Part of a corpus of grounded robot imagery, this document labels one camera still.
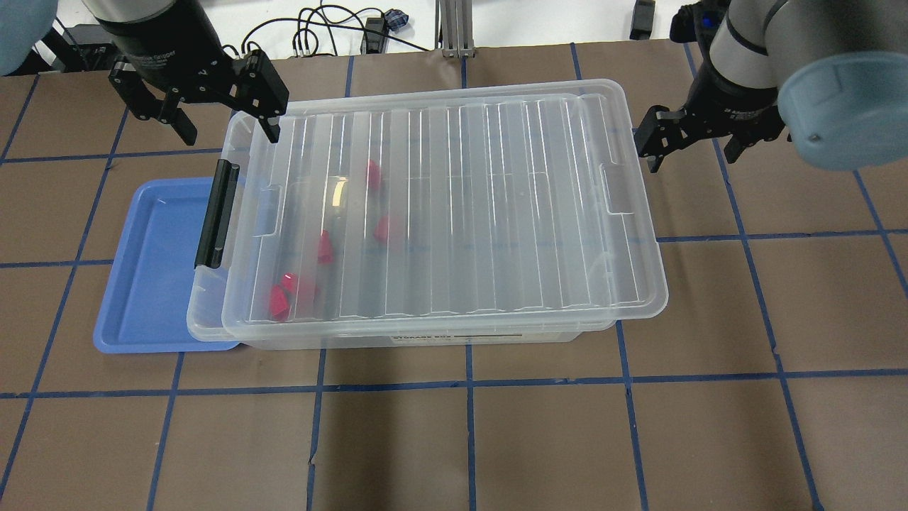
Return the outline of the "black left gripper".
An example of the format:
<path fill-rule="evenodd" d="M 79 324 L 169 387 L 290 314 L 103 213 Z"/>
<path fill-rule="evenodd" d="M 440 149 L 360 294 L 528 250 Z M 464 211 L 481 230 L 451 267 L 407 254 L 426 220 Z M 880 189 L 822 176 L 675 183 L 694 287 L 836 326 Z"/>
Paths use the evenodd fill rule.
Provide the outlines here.
<path fill-rule="evenodd" d="M 193 146 L 197 128 L 179 105 L 220 103 L 250 114 L 269 142 L 279 141 L 289 103 L 281 75 L 262 50 L 232 61 L 198 1 L 97 1 L 95 19 L 127 61 L 113 65 L 109 81 L 137 119 L 171 126 Z"/>

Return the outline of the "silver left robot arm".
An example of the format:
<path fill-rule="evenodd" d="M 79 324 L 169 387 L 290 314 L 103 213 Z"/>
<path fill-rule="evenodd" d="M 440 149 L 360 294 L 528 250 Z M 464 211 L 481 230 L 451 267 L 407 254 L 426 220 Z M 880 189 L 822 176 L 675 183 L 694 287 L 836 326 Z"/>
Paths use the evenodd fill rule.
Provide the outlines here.
<path fill-rule="evenodd" d="M 198 131 L 185 104 L 247 114 L 271 143 L 281 136 L 289 90 L 260 49 L 231 55 L 200 1 L 82 1 L 85 18 L 119 52 L 109 72 L 133 117 L 172 127 L 186 145 Z"/>

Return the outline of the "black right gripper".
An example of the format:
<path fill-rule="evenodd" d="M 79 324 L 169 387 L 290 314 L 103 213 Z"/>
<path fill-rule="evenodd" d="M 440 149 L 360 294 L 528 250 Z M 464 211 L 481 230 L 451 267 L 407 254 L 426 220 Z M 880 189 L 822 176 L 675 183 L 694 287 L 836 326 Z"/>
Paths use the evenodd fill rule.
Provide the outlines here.
<path fill-rule="evenodd" d="M 649 172 L 665 158 L 698 140 L 729 136 L 724 158 L 736 163 L 747 148 L 781 136 L 784 121 L 775 104 L 777 89 L 743 87 L 724 78 L 710 60 L 700 65 L 683 108 L 652 106 L 633 133 L 636 154 Z"/>

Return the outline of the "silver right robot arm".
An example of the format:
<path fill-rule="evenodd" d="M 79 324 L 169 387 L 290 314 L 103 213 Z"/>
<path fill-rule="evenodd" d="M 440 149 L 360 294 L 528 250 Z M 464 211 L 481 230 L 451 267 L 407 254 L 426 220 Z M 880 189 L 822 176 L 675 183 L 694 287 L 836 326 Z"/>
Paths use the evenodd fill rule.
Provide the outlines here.
<path fill-rule="evenodd" d="M 669 38 L 695 43 L 702 64 L 683 106 L 652 106 L 636 129 L 651 172 L 717 137 L 730 164 L 781 135 L 826 170 L 906 158 L 904 1 L 698 1 Z"/>

